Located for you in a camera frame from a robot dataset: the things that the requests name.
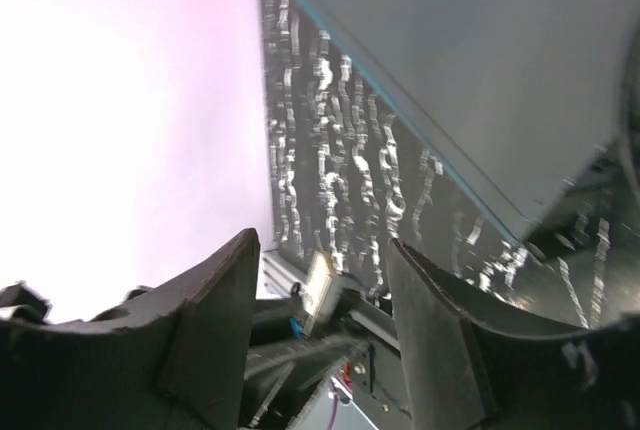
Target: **white scratches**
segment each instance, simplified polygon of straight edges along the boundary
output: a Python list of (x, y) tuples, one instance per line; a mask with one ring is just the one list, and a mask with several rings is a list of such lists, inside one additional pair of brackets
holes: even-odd
[(478, 285), (483, 292), (491, 290), (491, 278), (484, 272), (480, 272), (480, 284)]
[(564, 235), (562, 235), (560, 233), (555, 233), (554, 237), (556, 237), (556, 240), (558, 240), (565, 247), (567, 247), (567, 248), (569, 248), (571, 250), (575, 250), (576, 249), (576, 247), (573, 245), (573, 243), (571, 243), (571, 240), (569, 240)]
[(398, 238), (398, 224), (407, 208), (400, 188), (400, 167), (398, 166), (398, 144), (393, 136), (391, 126), (395, 115), (389, 115), (383, 124), (386, 136), (385, 146), (380, 149), (380, 171), (387, 187), (387, 231), (393, 238)]
[(480, 214), (478, 218), (476, 218), (476, 223), (473, 225), (473, 230), (467, 237), (467, 243), (471, 246), (474, 246), (478, 239), (480, 238), (480, 234), (482, 233), (482, 226), (484, 222), (487, 221), (487, 217), (484, 214)]
[[(346, 56), (342, 57), (341, 63), (341, 81), (338, 84), (339, 92), (341, 84), (346, 84), (348, 78), (351, 77), (351, 59)], [(346, 96), (346, 92), (342, 95), (342, 100), (346, 104), (349, 103), (349, 98)], [(384, 276), (380, 265), (380, 244), (376, 236), (376, 229), (378, 227), (378, 219), (380, 214), (380, 205), (376, 199), (373, 179), (371, 176), (371, 168), (369, 162), (365, 158), (366, 147), (369, 142), (369, 134), (367, 128), (367, 122), (364, 115), (364, 85), (362, 83), (362, 77), (359, 74), (355, 75), (355, 93), (354, 104), (351, 106), (351, 121), (353, 122), (355, 132), (355, 145), (352, 147), (353, 162), (360, 172), (362, 177), (362, 185), (360, 186), (360, 198), (365, 205), (366, 209), (366, 233), (368, 234), (369, 244), (365, 247), (366, 250), (360, 252), (358, 263), (361, 266), (364, 263), (364, 258), (370, 254), (373, 270), (376, 275), (376, 285), (372, 289), (375, 293), (378, 288), (384, 284)]]
[(540, 248), (536, 245), (534, 245), (533, 243), (528, 243), (527, 244), (529, 250), (531, 251), (531, 257), (533, 259), (533, 261), (537, 264), (537, 265), (542, 265), (542, 262), (540, 262), (540, 260), (546, 260), (547, 256), (544, 254), (544, 252), (542, 250), (540, 250)]
[(578, 370), (580, 363), (582, 363), (584, 367), (584, 381), (581, 390), (585, 391), (594, 386), (599, 375), (598, 364), (591, 355), (586, 342), (582, 341), (578, 345), (573, 342), (565, 343), (561, 351), (571, 370)]
[(573, 227), (571, 236), (575, 242), (580, 245), (585, 245), (589, 241), (589, 234), (587, 233), (587, 225), (589, 224), (589, 218), (593, 212), (593, 203), (584, 202), (578, 209), (578, 219)]
[(530, 311), (529, 309), (531, 307), (531, 304), (533, 303), (533, 299), (531, 297), (516, 297), (510, 303), (514, 307), (528, 312)]
[(315, 37), (309, 42), (309, 61), (314, 65), (314, 76), (317, 76), (315, 66), (318, 64), (318, 39)]
[(602, 302), (604, 300), (604, 277), (606, 272), (607, 252), (611, 242), (609, 241), (609, 222), (600, 219), (598, 225), (598, 246), (596, 247), (593, 295), (591, 296), (591, 327), (597, 327), (602, 314)]
[(640, 233), (636, 232), (633, 228), (631, 228), (629, 225), (627, 225), (626, 223), (622, 223), (621, 224), (622, 227), (624, 227), (625, 229), (629, 230), (631, 233), (633, 233), (636, 237), (640, 238)]
[(422, 233), (420, 232), (420, 217), (422, 215), (422, 210), (427, 203), (429, 205), (433, 205), (433, 199), (431, 198), (431, 188), (433, 187), (433, 179), (435, 178), (436, 173), (429, 165), (430, 156), (431, 152), (428, 148), (422, 149), (422, 155), (420, 155), (419, 173), (420, 175), (425, 175), (424, 186), (422, 188), (422, 193), (420, 194), (420, 198), (418, 199), (416, 208), (411, 215), (411, 224), (413, 226), (413, 232), (416, 235), (416, 241), (418, 245), (420, 244), (420, 242), (422, 242)]
[(325, 209), (327, 211), (326, 228), (329, 231), (329, 249), (331, 252), (331, 259), (335, 265), (335, 269), (338, 272), (344, 271), (344, 254), (338, 250), (336, 245), (336, 229), (339, 224), (338, 217), (336, 215), (336, 205), (338, 199), (334, 191), (334, 184), (338, 174), (335, 172), (329, 172), (325, 175), (324, 194), (325, 194)]
[(524, 267), (529, 256), (529, 251), (522, 245), (513, 249), (508, 242), (502, 241), (502, 255), (499, 261), (493, 266), (496, 270), (504, 273), (504, 282), (513, 290), (513, 281), (516, 278), (518, 270)]
[[(344, 204), (344, 218), (340, 222), (340, 244), (339, 253), (343, 256), (349, 253), (349, 239), (351, 231), (354, 225), (352, 217), (351, 202), (349, 201), (349, 184), (347, 181), (347, 151), (345, 148), (343, 134), (344, 134), (344, 118), (342, 109), (340, 108), (340, 100), (335, 94), (331, 95), (331, 108), (333, 112), (330, 114), (329, 119), (332, 123), (331, 128), (335, 137), (336, 147), (338, 149), (337, 155), (332, 155), (332, 162), (334, 164), (335, 172), (337, 173), (336, 182), (340, 188), (340, 196)], [(348, 271), (348, 265), (345, 260), (344, 271)]]
[[(345, 270), (345, 254), (341, 251), (337, 243), (336, 232), (338, 226), (341, 224), (336, 213), (336, 206), (338, 205), (338, 198), (335, 192), (336, 184), (341, 188), (342, 194), (345, 192), (346, 184), (344, 179), (337, 171), (329, 171), (328, 163), (332, 162), (333, 156), (331, 153), (331, 144), (329, 140), (329, 123), (333, 124), (333, 130), (336, 130), (336, 125), (339, 122), (336, 120), (335, 115), (330, 113), (332, 110), (331, 105), (327, 105), (329, 98), (328, 89), (333, 83), (333, 72), (331, 71), (328, 52), (329, 52), (329, 34), (327, 32), (320, 32), (320, 41), (317, 60), (314, 65), (314, 75), (319, 78), (319, 84), (316, 94), (313, 98), (315, 104), (315, 117), (316, 128), (315, 133), (319, 136), (318, 142), (318, 177), (320, 183), (320, 201), (324, 204), (325, 208), (325, 228), (329, 234), (329, 252), (331, 260), (335, 269), (338, 272)], [(315, 50), (310, 50), (310, 55), (315, 57)]]
[(294, 57), (300, 56), (300, 15), (293, 13), (291, 19), (291, 53)]
[(294, 186), (295, 181), (295, 161), (296, 161), (296, 118), (293, 109), (292, 88), (293, 88), (293, 69), (287, 65), (282, 76), (284, 88), (284, 108), (286, 112), (286, 157), (284, 161), (284, 178), (286, 186), (286, 202), (291, 212), (291, 221), (293, 223), (293, 241), (295, 244), (298, 257), (304, 258), (304, 246), (302, 243), (302, 229), (300, 225), (300, 212), (298, 211), (298, 193)]
[(442, 162), (433, 155), (431, 156), (431, 158), (433, 159), (433, 163), (436, 166), (436, 173), (438, 175), (444, 175), (444, 167), (442, 166)]
[(380, 131), (380, 122), (378, 121), (378, 106), (376, 105), (376, 98), (378, 96), (375, 93), (369, 95), (367, 103), (369, 104), (369, 119), (371, 120), (371, 126), (373, 133), (376, 137), (382, 138), (382, 132)]
[(571, 283), (571, 278), (569, 275), (569, 265), (567, 265), (567, 262), (565, 262), (562, 258), (558, 258), (558, 263), (560, 265), (560, 275), (562, 275), (562, 280), (564, 280), (564, 284), (567, 287), (567, 291), (569, 292), (569, 296), (571, 297), (571, 301), (573, 302), (575, 311), (578, 314), (580, 325), (582, 325), (584, 328), (589, 328), (589, 322), (587, 321), (587, 317), (584, 314), (584, 310), (582, 309), (582, 305), (580, 304), (580, 300), (578, 299), (576, 290), (575, 288), (573, 288), (573, 284)]
[(512, 302), (510, 300), (507, 301), (506, 298), (504, 298), (502, 295), (500, 295), (497, 292), (491, 292), (491, 295), (493, 295), (495, 298), (497, 298), (498, 300), (500, 300), (503, 303), (508, 303), (509, 305), (512, 305)]
[(278, 164), (277, 164), (278, 145), (276, 144), (277, 128), (278, 128), (278, 120), (275, 118), (269, 119), (268, 129), (269, 129), (269, 135), (271, 136), (271, 138), (269, 139), (269, 163), (270, 163), (269, 167), (271, 169), (271, 180), (274, 183), (276, 183), (278, 180)]
[(382, 275), (382, 268), (380, 267), (380, 245), (375, 235), (371, 235), (371, 261), (373, 262), (373, 271), (376, 274), (376, 286), (374, 291), (380, 288), (384, 284), (384, 277)]
[(482, 271), (487, 275), (493, 276), (496, 273), (493, 266), (494, 263), (484, 262), (484, 268), (482, 269)]
[(278, 182), (278, 203), (280, 206), (280, 220), (282, 223), (282, 233), (280, 235), (280, 241), (286, 242), (289, 240), (289, 218), (287, 212), (287, 197), (286, 197), (286, 179), (287, 179), (287, 164), (286, 164), (286, 150), (287, 150), (287, 127), (284, 122), (278, 123), (278, 128), (275, 132), (275, 151), (276, 151), (276, 166), (277, 166), (277, 182)]
[(462, 219), (464, 218), (464, 214), (456, 209), (456, 212), (453, 214), (453, 245), (451, 245), (451, 265), (453, 267), (453, 273), (456, 277), (460, 277), (462, 275), (462, 270), (460, 269), (460, 265), (458, 263), (458, 255), (460, 254), (460, 245), (462, 244)]
[(280, 0), (278, 28), (280, 29), (281, 37), (289, 36), (289, 0)]
[(313, 231), (313, 236), (316, 239), (316, 248), (322, 248), (322, 237), (320, 236), (320, 229), (316, 228)]
[(344, 109), (345, 138), (348, 139), (355, 138), (356, 134), (353, 124), (351, 123), (351, 118), (349, 117), (351, 99), (347, 94), (347, 83), (351, 80), (351, 73), (351, 58), (347, 55), (342, 55), (342, 59), (340, 61), (340, 81), (338, 81), (338, 95), (340, 96), (340, 102)]
[[(275, 35), (275, 0), (265, 0), (265, 17), (264, 17), (264, 34), (268, 39), (273, 39)], [(269, 54), (277, 53), (277, 44), (273, 41), (267, 42), (267, 50)]]
[(320, 86), (318, 87), (318, 91), (324, 92), (333, 82), (333, 72), (331, 71), (329, 60), (320, 58), (318, 72), (320, 73)]

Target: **black metal surface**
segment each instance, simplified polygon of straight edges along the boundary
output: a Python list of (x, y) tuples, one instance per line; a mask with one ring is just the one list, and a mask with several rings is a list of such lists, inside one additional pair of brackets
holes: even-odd
[(308, 264), (322, 248), (384, 294), (387, 241), (399, 237), (541, 316), (594, 328), (640, 308), (640, 215), (624, 183), (582, 201), (543, 252), (511, 246), (295, 0), (263, 6), (274, 222), (288, 259)]
[(367, 347), (364, 351), (355, 355), (351, 359), (351, 368), (353, 373), (351, 381), (353, 386), (362, 389), (367, 394), (371, 393), (371, 348)]
[[(583, 330), (499, 302), (400, 241), (391, 244), (391, 254), (394, 312), (414, 428), (637, 428), (640, 318)], [(468, 401), (446, 398), (452, 394), (443, 385), (459, 381), (448, 378), (442, 342), (450, 339), (451, 328), (438, 325), (443, 320), (472, 337), (464, 345), (455, 343), (455, 353), (478, 355), (462, 370), (476, 381), (479, 374), (486, 376), (478, 396), (495, 401), (495, 411), (484, 416), (474, 411), (473, 418), (461, 420)]]
[(0, 428), (237, 428), (259, 258), (245, 230), (95, 321), (0, 321)]
[(353, 375), (353, 399), (379, 430), (411, 428), (409, 397), (400, 352), (372, 338), (368, 349), (368, 379), (362, 385)]

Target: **metal sheet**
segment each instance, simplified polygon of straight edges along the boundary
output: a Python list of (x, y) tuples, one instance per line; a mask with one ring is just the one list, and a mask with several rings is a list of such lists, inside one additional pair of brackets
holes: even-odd
[(639, 0), (298, 0), (507, 235), (613, 138)]

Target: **cable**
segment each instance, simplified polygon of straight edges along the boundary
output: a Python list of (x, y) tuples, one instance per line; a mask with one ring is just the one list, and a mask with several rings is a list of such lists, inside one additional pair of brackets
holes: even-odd
[(338, 415), (338, 392), (336, 391), (336, 387), (332, 381), (329, 381), (329, 389), (333, 394), (333, 405), (331, 407), (331, 416), (329, 417), (327, 430), (333, 430), (333, 426), (336, 423), (336, 416)]
[(622, 80), (622, 98), (620, 102), (620, 135), (618, 137), (618, 156), (631, 193), (640, 206), (640, 181), (633, 156), (631, 141), (631, 120), (638, 110), (638, 83), (640, 81), (640, 29), (636, 29), (629, 46), (629, 54), (625, 64)]
[(340, 373), (338, 374), (338, 380), (340, 380), (340, 383), (342, 383), (342, 385), (344, 385), (344, 387), (349, 392), (353, 391), (352, 381), (351, 381), (351, 366), (348, 363), (345, 363), (342, 366), (342, 369), (340, 370)]

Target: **blue component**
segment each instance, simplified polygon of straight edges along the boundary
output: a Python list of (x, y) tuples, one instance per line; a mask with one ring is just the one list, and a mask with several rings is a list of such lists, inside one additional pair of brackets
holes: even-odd
[(293, 330), (293, 335), (296, 338), (302, 338), (302, 328), (300, 328), (300, 324), (298, 323), (298, 320), (291, 317), (289, 319), (289, 322), (291, 322), (291, 330)]

